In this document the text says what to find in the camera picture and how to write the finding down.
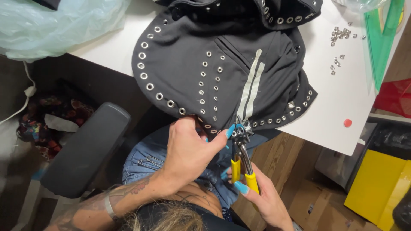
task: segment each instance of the blonde hair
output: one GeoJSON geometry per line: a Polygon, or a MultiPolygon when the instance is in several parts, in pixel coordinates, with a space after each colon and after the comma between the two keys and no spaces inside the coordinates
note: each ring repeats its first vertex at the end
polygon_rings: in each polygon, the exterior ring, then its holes
{"type": "MultiPolygon", "coordinates": [[[[202,231],[203,221],[201,216],[180,201],[167,201],[159,203],[166,205],[162,218],[149,231],[202,231]]],[[[124,219],[121,230],[141,231],[140,218],[136,213],[130,213],[124,219]]]]}

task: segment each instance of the white cable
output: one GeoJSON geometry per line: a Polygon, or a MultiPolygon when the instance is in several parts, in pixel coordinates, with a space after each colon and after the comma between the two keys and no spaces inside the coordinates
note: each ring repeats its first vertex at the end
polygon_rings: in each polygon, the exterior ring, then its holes
{"type": "Polygon", "coordinates": [[[2,123],[6,122],[7,120],[13,118],[15,115],[19,114],[20,112],[22,112],[27,107],[28,100],[30,99],[30,97],[32,97],[36,93],[36,90],[37,90],[36,89],[36,83],[31,79],[30,74],[28,73],[27,63],[25,61],[23,61],[23,64],[24,64],[24,69],[26,71],[26,75],[27,75],[28,79],[30,79],[30,81],[33,82],[33,86],[30,86],[26,90],[24,90],[24,93],[26,94],[26,101],[24,103],[24,106],[19,111],[17,111],[16,113],[14,113],[10,117],[8,117],[7,119],[1,121],[0,125],[2,123]]]}

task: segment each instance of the light blue plastic bag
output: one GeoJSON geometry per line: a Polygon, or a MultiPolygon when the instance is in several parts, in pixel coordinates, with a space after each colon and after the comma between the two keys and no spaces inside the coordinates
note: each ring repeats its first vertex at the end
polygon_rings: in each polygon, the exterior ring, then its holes
{"type": "Polygon", "coordinates": [[[34,60],[124,27],[131,0],[61,0],[53,11],[31,0],[0,0],[0,53],[34,60]]]}

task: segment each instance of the blue jeans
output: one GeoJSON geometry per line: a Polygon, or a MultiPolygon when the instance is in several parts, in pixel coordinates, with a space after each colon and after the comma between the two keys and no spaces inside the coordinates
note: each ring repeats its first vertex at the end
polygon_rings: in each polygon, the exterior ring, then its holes
{"type": "MultiPolygon", "coordinates": [[[[253,149],[276,137],[280,131],[273,129],[263,135],[255,134],[250,137],[251,143],[247,144],[247,152],[251,157],[253,149]]],[[[123,184],[128,184],[140,180],[155,172],[162,166],[167,154],[167,143],[169,141],[169,126],[160,128],[140,141],[127,157],[123,168],[123,184]],[[139,160],[147,157],[154,157],[153,162],[144,161],[139,164],[139,160]]],[[[228,141],[230,149],[223,148],[212,159],[204,172],[195,180],[196,183],[204,185],[205,188],[213,192],[219,199],[221,206],[230,208],[238,198],[238,190],[230,183],[224,182],[220,175],[231,166],[232,153],[236,151],[233,141],[228,141]]]]}

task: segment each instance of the white desk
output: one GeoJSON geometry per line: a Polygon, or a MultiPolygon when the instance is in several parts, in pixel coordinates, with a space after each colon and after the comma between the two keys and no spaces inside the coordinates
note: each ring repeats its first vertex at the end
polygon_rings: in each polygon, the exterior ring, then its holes
{"type": "MultiPolygon", "coordinates": [[[[78,45],[69,53],[133,76],[131,58],[137,39],[163,9],[151,0],[133,0],[126,11],[123,30],[78,45]]],[[[363,51],[367,40],[361,39],[360,15],[351,13],[345,7],[336,7],[331,0],[324,0],[321,11],[321,16],[299,27],[307,48],[303,68],[319,95],[303,116],[280,130],[352,155],[376,97],[374,86],[370,92],[367,87],[363,51]],[[347,22],[353,22],[353,25],[349,27],[347,22]],[[331,47],[330,37],[335,26],[348,28],[352,31],[351,35],[358,34],[358,37],[339,39],[331,47]],[[334,65],[336,75],[332,76],[330,65],[334,64],[334,57],[341,54],[345,55],[345,59],[339,60],[341,67],[334,65]],[[351,127],[344,127],[345,119],[353,121],[351,127]]],[[[404,16],[405,22],[408,17],[409,14],[404,16]]],[[[402,31],[397,34],[392,54],[401,34],[402,31]]]]}

